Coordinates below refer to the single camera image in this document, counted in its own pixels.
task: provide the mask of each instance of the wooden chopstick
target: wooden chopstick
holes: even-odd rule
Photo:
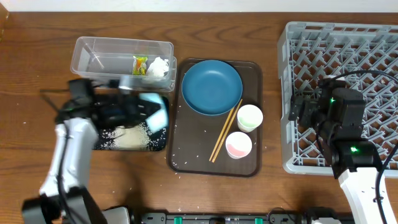
[[[225,121],[225,124],[224,124],[224,126],[223,126],[223,129],[221,130],[220,136],[218,136],[216,145],[214,146],[214,149],[213,149],[213,152],[211,153],[211,156],[210,156],[209,161],[211,161],[211,158],[213,157],[214,153],[216,152],[218,143],[220,142],[220,139],[221,139],[221,137],[222,137],[223,134],[224,134],[225,127],[226,127],[226,125],[228,124],[229,118],[231,117],[231,114],[232,114],[232,112],[234,111],[234,109],[235,109],[235,107],[233,107],[233,108],[229,111],[228,117],[226,118],[226,121]]]
[[[216,154],[214,155],[214,158],[213,158],[212,162],[216,161],[216,158],[217,158],[217,156],[218,156],[218,153],[220,152],[220,149],[221,149],[221,147],[223,146],[223,142],[224,142],[224,140],[225,140],[225,137],[226,137],[226,135],[228,134],[228,131],[229,131],[229,129],[230,129],[232,123],[234,122],[236,113],[238,112],[239,107],[241,106],[241,103],[242,103],[242,99],[241,99],[241,101],[239,102],[239,104],[237,105],[237,107],[236,107],[236,109],[235,109],[235,112],[234,112],[234,115],[233,115],[233,117],[231,118],[231,121],[229,121],[229,125],[228,125],[228,127],[226,128],[226,131],[225,131],[225,133],[224,133],[223,138],[221,139],[220,144],[218,145]]]

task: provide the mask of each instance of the green clip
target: green clip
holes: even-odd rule
[[[255,218],[254,224],[262,224],[262,218]]]
[[[182,217],[174,217],[174,224],[182,224]]]

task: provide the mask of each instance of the wooden table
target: wooden table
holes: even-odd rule
[[[349,212],[337,180],[292,175],[282,168],[281,92],[277,41],[289,21],[398,24],[398,14],[325,13],[17,13],[0,43],[0,223],[21,223],[24,199],[35,197],[55,145],[55,113],[40,88],[66,88],[80,36],[165,40],[180,63],[189,57],[253,61],[263,72],[263,160],[250,179],[175,174],[163,152],[95,151],[89,190],[105,209],[126,204],[138,211],[267,213],[274,207],[311,206]],[[53,95],[63,103],[66,95]],[[398,180],[387,189],[398,217]]]

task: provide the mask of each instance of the blue plate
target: blue plate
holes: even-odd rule
[[[238,72],[225,62],[205,60],[192,66],[182,80],[182,96],[198,113],[219,115],[228,112],[242,97]]]

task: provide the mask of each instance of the green light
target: green light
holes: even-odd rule
[[[358,152],[359,150],[355,147],[351,147],[351,152]]]

